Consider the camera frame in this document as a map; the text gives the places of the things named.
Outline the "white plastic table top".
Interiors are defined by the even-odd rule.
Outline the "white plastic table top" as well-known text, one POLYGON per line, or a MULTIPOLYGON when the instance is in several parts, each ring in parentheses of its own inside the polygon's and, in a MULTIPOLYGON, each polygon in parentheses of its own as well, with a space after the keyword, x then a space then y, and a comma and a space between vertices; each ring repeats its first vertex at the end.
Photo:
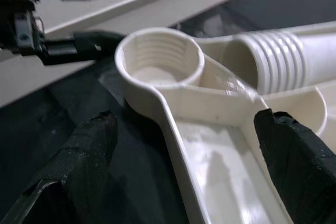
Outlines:
MULTIPOLYGON (((274 30, 334 32, 336 21, 274 30)), ((293 223, 254 117, 265 109, 287 112, 336 154, 336 79, 259 94, 221 63, 233 36, 200 39, 161 27, 127 35, 114 56, 125 100, 159 125, 190 224, 293 223)))

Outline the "black tablecloth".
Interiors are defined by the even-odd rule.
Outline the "black tablecloth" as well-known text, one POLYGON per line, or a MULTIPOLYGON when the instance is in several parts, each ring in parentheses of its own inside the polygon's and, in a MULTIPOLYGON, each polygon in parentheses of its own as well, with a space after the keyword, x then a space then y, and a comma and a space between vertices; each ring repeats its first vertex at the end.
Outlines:
MULTIPOLYGON (((217 9, 223 29, 230 20, 242 31, 301 24, 276 15, 266 0, 231 0, 217 9)), ((118 141, 95 215, 98 224, 188 224, 162 132, 116 100, 123 98, 120 84, 112 59, 106 59, 0 109, 0 223, 74 129, 110 110, 118 119, 118 141)), ((66 203, 57 201, 65 199, 59 186, 45 189, 27 223, 79 223, 60 204, 52 212, 51 203, 66 203)))

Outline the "white plastic table leg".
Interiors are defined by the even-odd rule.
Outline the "white plastic table leg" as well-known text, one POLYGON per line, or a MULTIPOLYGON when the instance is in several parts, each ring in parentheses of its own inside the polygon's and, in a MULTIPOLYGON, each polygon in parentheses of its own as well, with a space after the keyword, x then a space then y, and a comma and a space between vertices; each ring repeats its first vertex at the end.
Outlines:
POLYGON ((336 31, 240 33, 227 44, 220 60, 259 94, 298 89, 336 79, 336 31))

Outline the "clear plastic bag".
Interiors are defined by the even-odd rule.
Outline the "clear plastic bag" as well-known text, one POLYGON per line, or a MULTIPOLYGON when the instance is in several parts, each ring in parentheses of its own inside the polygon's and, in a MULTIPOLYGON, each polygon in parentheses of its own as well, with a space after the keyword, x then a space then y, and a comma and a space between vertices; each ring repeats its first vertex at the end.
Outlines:
POLYGON ((177 29, 197 38, 231 35, 235 24, 227 13, 203 14, 177 24, 177 29))

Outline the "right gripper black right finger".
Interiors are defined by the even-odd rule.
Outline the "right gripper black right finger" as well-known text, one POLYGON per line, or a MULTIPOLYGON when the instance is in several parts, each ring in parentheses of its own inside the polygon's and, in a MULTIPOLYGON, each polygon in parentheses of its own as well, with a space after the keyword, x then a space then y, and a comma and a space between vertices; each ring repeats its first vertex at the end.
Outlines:
POLYGON ((294 224, 336 224, 336 154, 287 112, 254 117, 271 181, 294 224))

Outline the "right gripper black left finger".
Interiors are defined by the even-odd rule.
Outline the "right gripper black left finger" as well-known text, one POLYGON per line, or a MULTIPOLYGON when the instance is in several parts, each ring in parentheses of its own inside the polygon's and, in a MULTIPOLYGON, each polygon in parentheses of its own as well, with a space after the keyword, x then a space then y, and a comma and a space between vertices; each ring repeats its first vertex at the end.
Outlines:
POLYGON ((118 119, 109 110, 80 124, 0 224, 99 224, 117 141, 118 119))

